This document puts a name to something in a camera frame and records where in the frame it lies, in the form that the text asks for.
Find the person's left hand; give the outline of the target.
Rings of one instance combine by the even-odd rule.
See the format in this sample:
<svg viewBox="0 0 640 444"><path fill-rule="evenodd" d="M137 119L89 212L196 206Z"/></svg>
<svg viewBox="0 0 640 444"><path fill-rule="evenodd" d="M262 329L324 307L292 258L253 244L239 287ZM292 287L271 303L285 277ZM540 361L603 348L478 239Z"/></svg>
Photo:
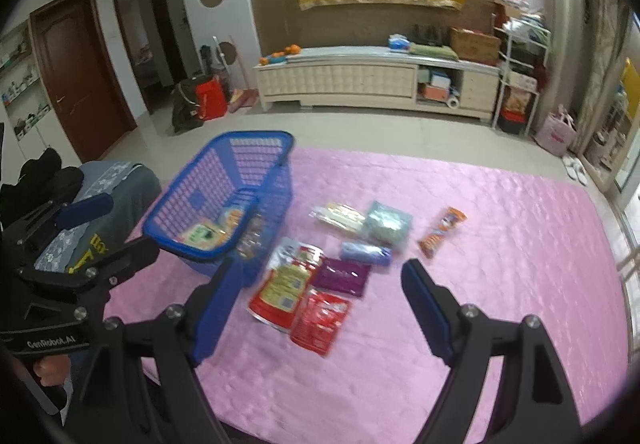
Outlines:
<svg viewBox="0 0 640 444"><path fill-rule="evenodd" d="M67 355L47 356L34 365L34 373L42 386L62 386L70 375L72 362Z"/></svg>

